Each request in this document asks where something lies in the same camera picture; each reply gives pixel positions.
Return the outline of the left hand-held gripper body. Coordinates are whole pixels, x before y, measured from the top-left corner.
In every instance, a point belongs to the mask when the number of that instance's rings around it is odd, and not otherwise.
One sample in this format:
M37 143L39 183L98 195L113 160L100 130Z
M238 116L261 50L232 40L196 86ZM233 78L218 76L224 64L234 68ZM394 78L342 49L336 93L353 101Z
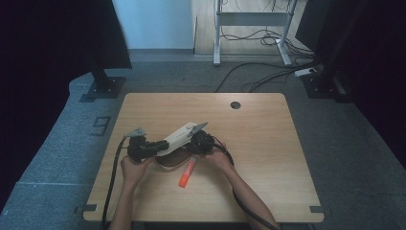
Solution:
M129 139L127 154L135 162L141 163L144 159L150 157L150 154L146 151L146 135L146 132L138 127L124 136L124 138Z

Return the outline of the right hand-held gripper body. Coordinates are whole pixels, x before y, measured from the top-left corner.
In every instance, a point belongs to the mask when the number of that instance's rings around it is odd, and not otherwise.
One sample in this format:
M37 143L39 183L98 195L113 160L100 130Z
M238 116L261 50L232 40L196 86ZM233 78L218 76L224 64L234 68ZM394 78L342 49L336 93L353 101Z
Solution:
M208 123L196 125L192 128L188 137L190 142L186 147L197 154L208 154L214 147L214 137L204 130Z

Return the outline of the beige pencil case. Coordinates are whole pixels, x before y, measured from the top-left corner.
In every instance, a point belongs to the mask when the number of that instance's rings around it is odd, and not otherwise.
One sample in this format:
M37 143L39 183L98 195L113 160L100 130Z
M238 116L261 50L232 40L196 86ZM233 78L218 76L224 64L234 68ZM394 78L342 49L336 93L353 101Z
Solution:
M169 148L157 152L156 163L165 170L174 170L190 159L192 153L186 149L196 132L196 123L187 123L165 138Z

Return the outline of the person's left hand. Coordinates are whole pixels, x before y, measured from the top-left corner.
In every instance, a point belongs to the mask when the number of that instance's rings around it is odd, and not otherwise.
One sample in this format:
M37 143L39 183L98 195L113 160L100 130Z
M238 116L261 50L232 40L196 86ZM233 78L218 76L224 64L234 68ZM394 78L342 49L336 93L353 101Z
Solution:
M124 179L123 187L126 190L133 191L143 179L148 165L154 160L154 157L149 157L143 162L135 162L129 156L125 156L121 161Z

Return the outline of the person's right hand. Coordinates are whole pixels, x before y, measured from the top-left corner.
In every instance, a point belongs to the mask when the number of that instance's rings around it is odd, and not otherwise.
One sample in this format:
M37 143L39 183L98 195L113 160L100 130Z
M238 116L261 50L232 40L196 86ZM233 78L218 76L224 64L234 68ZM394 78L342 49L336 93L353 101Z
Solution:
M213 147L207 154L200 154L200 157L212 166L220 170L225 175L235 171L234 166L231 164L228 156L219 148Z

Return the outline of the orange highlighter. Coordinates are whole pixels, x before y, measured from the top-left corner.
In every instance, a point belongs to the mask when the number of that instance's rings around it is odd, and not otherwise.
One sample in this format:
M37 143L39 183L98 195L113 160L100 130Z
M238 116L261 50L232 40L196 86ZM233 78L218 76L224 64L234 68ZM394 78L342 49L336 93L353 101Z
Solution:
M178 182L178 185L181 188L185 188L187 186L196 162L197 162L197 157L192 156Z

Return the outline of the black stand base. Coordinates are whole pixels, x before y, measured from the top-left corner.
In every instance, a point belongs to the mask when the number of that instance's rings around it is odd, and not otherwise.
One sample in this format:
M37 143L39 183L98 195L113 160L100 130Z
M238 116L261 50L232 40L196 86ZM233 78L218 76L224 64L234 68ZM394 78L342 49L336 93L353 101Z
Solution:
M333 77L310 74L301 77L310 99L332 99L337 103L351 103L349 85L345 78L336 73Z
M88 92L83 94L83 97L86 100L116 99L121 92L124 82L124 77L107 77L102 83L97 83L94 80Z

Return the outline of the black hanging panel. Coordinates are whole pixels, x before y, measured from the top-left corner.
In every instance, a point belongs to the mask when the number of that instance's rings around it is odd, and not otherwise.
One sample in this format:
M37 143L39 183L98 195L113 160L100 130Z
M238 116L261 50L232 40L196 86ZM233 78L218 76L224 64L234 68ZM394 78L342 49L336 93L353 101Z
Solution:
M80 48L88 70L97 83L105 69L130 68L124 34L112 0L79 0Z

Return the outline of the white power strip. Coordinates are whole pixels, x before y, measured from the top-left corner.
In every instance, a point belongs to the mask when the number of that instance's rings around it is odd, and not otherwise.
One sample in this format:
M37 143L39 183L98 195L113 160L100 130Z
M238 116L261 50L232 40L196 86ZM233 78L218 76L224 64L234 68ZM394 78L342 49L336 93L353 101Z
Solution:
M317 70L315 68L305 68L305 69L295 71L294 76L298 78L298 77L315 74L315 73L317 73Z

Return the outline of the white metal desk frame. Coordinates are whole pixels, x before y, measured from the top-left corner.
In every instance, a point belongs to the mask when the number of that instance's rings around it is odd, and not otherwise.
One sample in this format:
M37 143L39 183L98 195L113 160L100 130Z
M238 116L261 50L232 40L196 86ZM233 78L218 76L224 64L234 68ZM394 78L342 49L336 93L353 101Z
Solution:
M282 35L276 39L277 48L285 66L291 66L292 62L285 48L285 41L294 16L298 0L291 0L287 11L271 12L223 12L221 9L222 0L214 0L214 66L219 66L220 54L220 32L222 26L271 26L283 27Z

